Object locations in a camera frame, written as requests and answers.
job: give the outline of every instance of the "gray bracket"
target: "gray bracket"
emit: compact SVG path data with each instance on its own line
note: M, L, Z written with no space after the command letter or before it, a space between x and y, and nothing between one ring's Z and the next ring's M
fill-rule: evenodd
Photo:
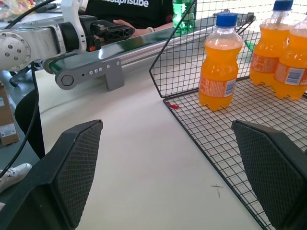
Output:
M71 90L76 85L90 79L105 77L109 91L124 86L123 72L119 58L97 61L73 69L62 69L56 73L56 83L64 90Z

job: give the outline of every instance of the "black t-shirt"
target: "black t-shirt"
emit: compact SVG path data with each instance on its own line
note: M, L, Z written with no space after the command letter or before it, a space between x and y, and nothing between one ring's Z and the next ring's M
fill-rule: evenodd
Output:
M99 20L122 19L137 29L156 28L172 21L172 0L89 0L86 14Z

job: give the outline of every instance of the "bracelet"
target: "bracelet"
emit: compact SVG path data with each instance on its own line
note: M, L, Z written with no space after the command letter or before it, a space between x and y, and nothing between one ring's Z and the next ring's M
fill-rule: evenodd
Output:
M152 32L155 32L155 30L154 30L152 27L147 27L146 30L147 30L147 29L150 30L151 33L152 33Z

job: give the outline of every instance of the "human hand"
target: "human hand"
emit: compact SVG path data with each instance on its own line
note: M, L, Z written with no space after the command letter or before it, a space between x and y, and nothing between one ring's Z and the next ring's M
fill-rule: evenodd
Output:
M130 23L128 22L125 22L124 20L113 20L113 23L116 24L116 25L126 25L126 26L129 26L133 29L135 29ZM149 29L135 29L135 32L133 33L133 35L131 37L138 37L138 36L141 36L141 35L146 35L146 34L149 34L151 33L151 30Z

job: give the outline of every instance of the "cardboard box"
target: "cardboard box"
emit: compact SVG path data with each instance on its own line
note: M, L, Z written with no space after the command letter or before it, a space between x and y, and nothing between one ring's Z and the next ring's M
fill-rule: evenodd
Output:
M0 81L0 137L3 145L19 141L16 124L4 85Z

